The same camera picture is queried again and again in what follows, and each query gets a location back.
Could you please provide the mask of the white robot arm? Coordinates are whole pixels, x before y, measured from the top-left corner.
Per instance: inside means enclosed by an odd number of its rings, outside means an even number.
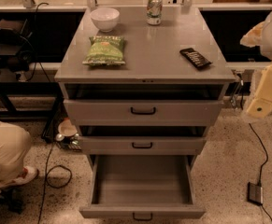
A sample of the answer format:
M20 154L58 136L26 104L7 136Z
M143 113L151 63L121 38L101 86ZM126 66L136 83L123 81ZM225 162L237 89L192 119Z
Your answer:
M245 47L260 47L263 56L272 61L272 11L266 19L251 28L240 39ZM251 95L244 112L250 119L263 119L272 111L272 64L262 72L257 84L252 85Z

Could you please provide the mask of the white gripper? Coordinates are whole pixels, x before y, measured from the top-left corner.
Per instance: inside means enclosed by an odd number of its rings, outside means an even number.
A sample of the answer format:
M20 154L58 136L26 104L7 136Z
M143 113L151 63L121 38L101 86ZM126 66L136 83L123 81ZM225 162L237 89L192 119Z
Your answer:
M272 112L272 64L262 71L259 85L253 98L247 101L246 113L262 119Z

